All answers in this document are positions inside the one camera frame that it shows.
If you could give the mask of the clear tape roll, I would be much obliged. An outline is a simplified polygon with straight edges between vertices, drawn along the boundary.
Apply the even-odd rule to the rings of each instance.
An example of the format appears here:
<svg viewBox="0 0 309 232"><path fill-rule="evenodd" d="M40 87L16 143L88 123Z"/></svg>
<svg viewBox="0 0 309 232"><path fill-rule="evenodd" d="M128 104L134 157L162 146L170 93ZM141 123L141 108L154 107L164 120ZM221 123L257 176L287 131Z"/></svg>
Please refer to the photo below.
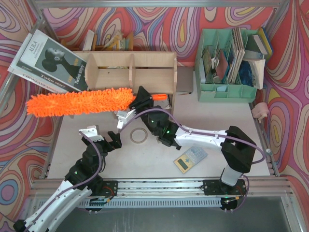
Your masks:
<svg viewBox="0 0 309 232"><path fill-rule="evenodd" d="M130 139L135 144L142 144L148 138L148 132L144 128L135 128L130 133Z"/></svg>

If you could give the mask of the gold grey calculator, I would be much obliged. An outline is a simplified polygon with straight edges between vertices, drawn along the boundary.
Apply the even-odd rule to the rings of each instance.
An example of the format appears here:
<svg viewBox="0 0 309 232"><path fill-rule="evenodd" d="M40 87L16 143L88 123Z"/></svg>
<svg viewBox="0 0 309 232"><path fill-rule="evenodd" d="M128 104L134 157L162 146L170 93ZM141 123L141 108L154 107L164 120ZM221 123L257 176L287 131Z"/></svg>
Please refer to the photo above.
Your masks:
<svg viewBox="0 0 309 232"><path fill-rule="evenodd" d="M174 164L178 169L185 174L204 158L206 158L208 153L201 147L191 147L185 151L181 156L179 156Z"/></svg>

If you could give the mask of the orange microfiber duster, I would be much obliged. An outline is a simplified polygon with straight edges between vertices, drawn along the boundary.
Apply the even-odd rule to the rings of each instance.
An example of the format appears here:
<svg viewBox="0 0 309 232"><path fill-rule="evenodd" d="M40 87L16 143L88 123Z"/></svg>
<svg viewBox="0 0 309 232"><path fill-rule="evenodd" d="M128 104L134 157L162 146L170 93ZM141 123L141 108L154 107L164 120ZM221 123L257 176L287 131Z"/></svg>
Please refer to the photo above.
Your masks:
<svg viewBox="0 0 309 232"><path fill-rule="evenodd" d="M27 101L27 114L36 117L72 116L124 111L137 99L130 88L48 93Z"/></svg>

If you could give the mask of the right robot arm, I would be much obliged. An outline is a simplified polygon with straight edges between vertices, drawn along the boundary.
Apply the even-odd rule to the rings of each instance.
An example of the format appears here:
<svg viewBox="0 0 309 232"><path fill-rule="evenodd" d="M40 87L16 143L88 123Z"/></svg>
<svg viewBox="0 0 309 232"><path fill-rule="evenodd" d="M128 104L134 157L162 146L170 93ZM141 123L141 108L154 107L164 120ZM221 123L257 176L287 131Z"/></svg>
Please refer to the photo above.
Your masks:
<svg viewBox="0 0 309 232"><path fill-rule="evenodd" d="M250 172L256 144L240 128L230 126L227 130L209 131L183 126L166 110L155 106L153 97L143 86L139 86L129 108L165 146L219 149L227 162L220 176L223 185L234 187L242 174Z"/></svg>

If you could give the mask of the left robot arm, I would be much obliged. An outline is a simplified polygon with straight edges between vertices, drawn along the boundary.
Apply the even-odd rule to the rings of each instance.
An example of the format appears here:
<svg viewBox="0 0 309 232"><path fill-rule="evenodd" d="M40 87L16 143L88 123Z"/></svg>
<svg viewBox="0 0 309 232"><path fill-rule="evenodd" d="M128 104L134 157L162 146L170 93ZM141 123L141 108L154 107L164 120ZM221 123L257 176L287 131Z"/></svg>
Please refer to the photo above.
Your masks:
<svg viewBox="0 0 309 232"><path fill-rule="evenodd" d="M103 171L108 153L122 147L120 134L108 132L108 142L96 128L83 129L79 133L86 145L81 159L70 168L54 194L32 216L14 224L16 232L54 232L61 222L83 200L93 196L109 202L118 192L118 181L104 180Z"/></svg>

